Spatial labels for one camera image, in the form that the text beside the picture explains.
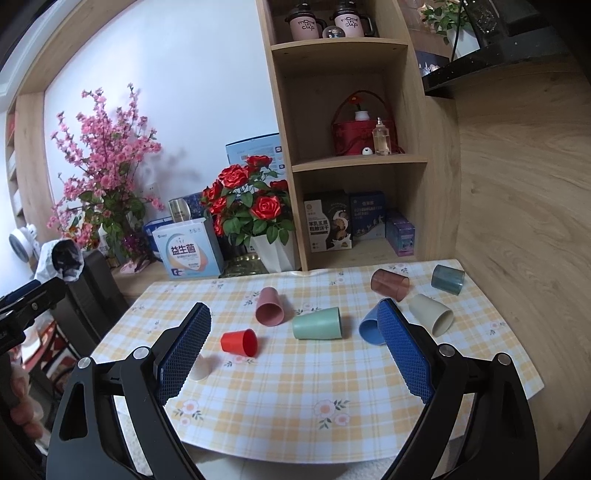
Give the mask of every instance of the red cup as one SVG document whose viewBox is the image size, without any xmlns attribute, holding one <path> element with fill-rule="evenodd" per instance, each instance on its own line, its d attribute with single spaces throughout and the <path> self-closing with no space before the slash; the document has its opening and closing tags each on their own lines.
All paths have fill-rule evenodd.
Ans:
<svg viewBox="0 0 591 480">
<path fill-rule="evenodd" d="M 396 301 L 404 300 L 410 288 L 410 279 L 388 270 L 376 270 L 371 277 L 371 289 Z"/>
<path fill-rule="evenodd" d="M 221 344 L 224 352 L 236 355 L 255 356 L 258 349 L 256 334 L 251 329 L 224 333 Z"/>
<path fill-rule="evenodd" d="M 255 317 L 259 323 L 268 327 L 274 327 L 283 322 L 285 313 L 276 289 L 265 287 L 261 290 L 256 303 Z"/>
</svg>

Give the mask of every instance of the textured blue pad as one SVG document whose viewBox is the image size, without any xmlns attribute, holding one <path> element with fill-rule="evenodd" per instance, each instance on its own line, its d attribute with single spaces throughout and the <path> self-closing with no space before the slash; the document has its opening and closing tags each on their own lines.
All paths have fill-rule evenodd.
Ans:
<svg viewBox="0 0 591 480">
<path fill-rule="evenodd" d="M 379 303 L 378 329 L 410 393 L 421 397 L 427 404 L 435 393 L 431 384 L 431 367 L 403 322 L 406 319 L 400 319 L 387 300 Z"/>
<path fill-rule="evenodd" d="M 169 398 L 176 397 L 180 393 L 212 329 L 211 312 L 206 305 L 200 305 L 160 363 L 156 397 L 163 406 Z"/>
</svg>

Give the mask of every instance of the red handbag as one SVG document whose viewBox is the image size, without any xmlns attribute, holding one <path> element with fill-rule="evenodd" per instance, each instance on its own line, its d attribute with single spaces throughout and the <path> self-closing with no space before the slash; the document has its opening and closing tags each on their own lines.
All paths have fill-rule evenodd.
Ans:
<svg viewBox="0 0 591 480">
<path fill-rule="evenodd" d="M 404 153 L 404 150 L 398 146 L 398 135 L 396 133 L 396 124 L 394 123 L 394 116 L 390 107 L 384 102 L 379 95 L 376 95 L 369 90 L 358 90 L 349 95 L 343 103 L 337 108 L 335 116 L 331 123 L 333 142 L 335 144 L 335 153 L 337 155 L 361 155 L 362 150 L 366 147 L 374 150 L 374 136 L 373 131 L 376 120 L 354 120 L 352 122 L 337 123 L 343 107 L 348 103 L 349 99 L 358 93 L 367 93 L 376 97 L 384 106 L 388 118 L 384 120 L 384 125 L 390 130 L 390 142 L 392 144 L 392 153 Z"/>
</svg>

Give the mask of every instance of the metal bolt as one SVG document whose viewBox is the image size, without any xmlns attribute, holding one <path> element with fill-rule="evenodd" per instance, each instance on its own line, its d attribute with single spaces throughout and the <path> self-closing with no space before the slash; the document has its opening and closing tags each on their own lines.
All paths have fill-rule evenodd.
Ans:
<svg viewBox="0 0 591 480">
<path fill-rule="evenodd" d="M 86 368 L 90 365 L 90 358 L 87 356 L 78 360 L 78 368 Z"/>
<path fill-rule="evenodd" d="M 141 346 L 134 350 L 134 358 L 136 360 L 141 360 L 142 358 L 146 358 L 149 352 L 150 350 L 147 347 Z"/>
<path fill-rule="evenodd" d="M 500 353 L 497 359 L 503 365 L 511 365 L 511 357 L 506 353 Z"/>
<path fill-rule="evenodd" d="M 444 343 L 439 347 L 439 353 L 443 356 L 454 356 L 456 354 L 456 349 L 451 345 Z"/>
</svg>

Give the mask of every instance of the translucent brown cup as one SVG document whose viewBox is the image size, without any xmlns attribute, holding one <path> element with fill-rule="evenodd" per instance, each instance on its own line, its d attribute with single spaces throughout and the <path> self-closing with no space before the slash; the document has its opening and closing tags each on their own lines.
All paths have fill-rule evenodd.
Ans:
<svg viewBox="0 0 591 480">
<path fill-rule="evenodd" d="M 396 301 L 404 300 L 410 288 L 410 279 L 404 275 L 380 268 L 371 277 L 371 289 Z"/>
</svg>

